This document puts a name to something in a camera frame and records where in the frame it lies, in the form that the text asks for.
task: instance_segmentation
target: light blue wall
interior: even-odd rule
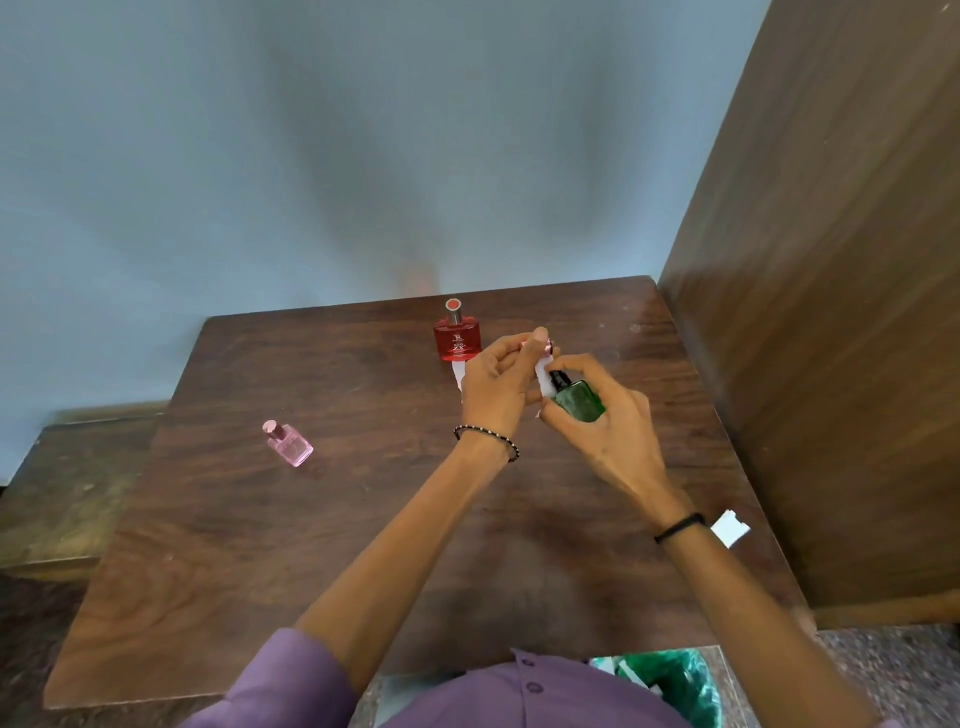
[[[0,6],[0,476],[204,317],[658,275],[768,0]]]

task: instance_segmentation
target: green trash bag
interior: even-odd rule
[[[707,661],[695,649],[671,649],[614,658],[615,674],[655,686],[670,706],[694,728],[723,728],[720,692]]]

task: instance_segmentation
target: forearm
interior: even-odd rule
[[[315,601],[297,628],[324,643],[360,694],[450,534],[507,461],[503,445],[471,433]]]
[[[646,504],[647,511],[651,504]],[[691,511],[669,487],[660,496],[655,528]],[[723,543],[691,526],[663,543],[697,597],[733,672],[764,728],[872,728],[879,717],[827,653],[769,596]]]

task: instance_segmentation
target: left hand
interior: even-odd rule
[[[524,405],[540,401],[540,390],[528,393],[527,386],[546,350],[547,338],[544,327],[532,333],[503,336],[467,362],[464,425],[514,436]]]

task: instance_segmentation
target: green perfume bottle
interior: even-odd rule
[[[557,388],[551,399],[566,410],[574,420],[591,423],[606,412],[603,402],[582,379],[570,381],[564,372],[550,372],[550,381]]]

